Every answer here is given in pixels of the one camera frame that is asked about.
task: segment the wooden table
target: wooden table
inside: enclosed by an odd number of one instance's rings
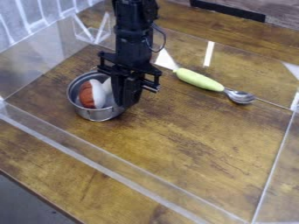
[[[291,34],[291,37],[299,37],[295,31],[216,13],[211,15],[209,12],[175,3],[160,2],[160,5],[159,23],[163,27],[217,40],[223,44],[243,46],[245,50],[275,56],[280,60],[298,62],[295,55],[299,50],[290,46],[291,40],[267,35],[271,29],[271,32],[283,32],[283,36]],[[80,14],[85,24],[92,24],[92,17],[97,17],[99,6]],[[219,18],[225,19],[220,20],[220,26],[215,26]],[[240,35],[240,27],[244,25],[252,32],[241,30],[244,32]],[[258,39],[262,31],[266,38]],[[200,69],[185,59],[185,49],[197,49],[191,55],[201,54],[201,46],[193,47],[195,40],[185,38],[183,33],[169,32],[169,36],[169,51],[176,53],[175,58],[185,67]],[[227,61],[221,60],[224,56],[231,61],[239,59],[239,51],[223,45],[217,48],[217,66],[203,72],[224,85],[250,90],[267,100],[290,106],[298,81],[283,69],[280,62],[263,59],[262,67],[260,58],[244,53],[244,64],[236,64],[259,71],[262,75],[255,77],[250,69],[244,71],[243,67],[227,66]],[[100,47],[91,45],[83,48],[13,94],[7,102],[204,198],[241,220],[250,221],[291,111],[263,102],[239,107],[224,95],[181,83],[161,68],[163,90],[156,97],[144,93],[141,101],[119,118],[109,122],[87,122],[73,114],[65,89],[77,74],[99,63],[96,57],[89,57],[99,50]],[[280,72],[271,76],[270,68],[280,69]],[[3,121],[0,126],[1,172],[76,220],[87,223],[192,223],[17,128]],[[220,223],[216,214],[203,213],[204,216],[211,222]]]

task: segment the green spoon handle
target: green spoon handle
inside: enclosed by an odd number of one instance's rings
[[[217,83],[215,80],[212,80],[207,76],[199,73],[195,73],[192,70],[185,68],[179,68],[173,72],[176,73],[181,81],[185,81],[193,86],[212,90],[212,91],[217,91],[217,92],[224,91],[224,87],[220,83]]]

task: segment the spoon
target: spoon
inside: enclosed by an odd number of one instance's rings
[[[215,80],[199,73],[195,73],[192,70],[179,68],[173,70],[173,72],[176,73],[181,81],[185,81],[199,88],[223,92],[228,96],[228,98],[237,104],[250,104],[256,99],[256,97],[251,93],[236,91],[227,87],[223,87],[223,85]]]

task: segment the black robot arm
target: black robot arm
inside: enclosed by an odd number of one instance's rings
[[[112,0],[116,25],[116,52],[100,52],[97,71],[111,76],[117,106],[139,102],[143,89],[159,91],[161,71],[152,66],[153,27],[157,19],[155,0]]]

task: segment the clear acrylic enclosure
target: clear acrylic enclosure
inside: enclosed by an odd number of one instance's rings
[[[298,222],[298,65],[163,29],[161,91],[144,91],[116,119],[88,122],[65,91],[97,52],[115,50],[113,24],[101,2],[0,54],[0,119],[195,223]],[[236,105],[181,82],[177,67],[258,99]]]

